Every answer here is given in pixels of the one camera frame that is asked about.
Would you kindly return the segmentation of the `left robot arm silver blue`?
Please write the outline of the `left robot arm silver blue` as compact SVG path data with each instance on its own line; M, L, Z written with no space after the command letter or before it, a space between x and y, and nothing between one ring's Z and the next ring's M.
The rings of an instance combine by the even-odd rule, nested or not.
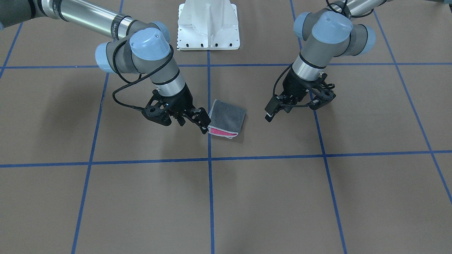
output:
M318 12L303 12L294 21L294 34L304 42L295 61L287 67L283 78L283 91L276 93L265 107L265 119L271 122L281 110L309 107L317 110L330 103L336 95L334 84L326 82L326 67L335 57L360 56L373 48L375 31L363 24L353 24L363 18L384 0L326 1Z

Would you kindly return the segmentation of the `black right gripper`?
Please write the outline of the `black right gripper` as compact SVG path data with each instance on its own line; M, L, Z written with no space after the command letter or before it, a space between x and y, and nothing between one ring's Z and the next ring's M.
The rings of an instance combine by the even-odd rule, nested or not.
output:
M184 126L186 118L197 125L202 134L208 132L208 126L211 123L211 119L205 108L195 108L193 105L193 97L187 86L184 86L184 88L174 96L162 96L161 100L164 104L168 104L165 107L168 114L171 117L175 117L180 126Z

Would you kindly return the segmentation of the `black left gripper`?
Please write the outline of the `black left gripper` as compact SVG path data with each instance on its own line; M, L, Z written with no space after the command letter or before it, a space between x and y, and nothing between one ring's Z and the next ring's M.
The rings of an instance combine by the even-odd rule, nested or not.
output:
M282 109L289 114L294 106L303 100L309 90L313 87L314 81L302 79L295 73L292 67L288 67L284 73L283 92L280 96L273 95L265 107L265 120L271 122L274 116Z

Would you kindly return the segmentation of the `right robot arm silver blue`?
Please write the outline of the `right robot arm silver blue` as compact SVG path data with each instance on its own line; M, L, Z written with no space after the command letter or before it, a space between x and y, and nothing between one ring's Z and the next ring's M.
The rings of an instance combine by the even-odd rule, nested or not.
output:
M111 37L113 41L97 46L95 61L101 70L115 73L125 82L112 93L117 104L139 111L147 120L163 126L171 125L172 119L180 126L189 120L203 134L208 132L209 115L204 108L193 105L165 24L147 24L86 0L2 0L0 6L1 29L48 17ZM117 93L145 79L155 86L146 106L117 99Z

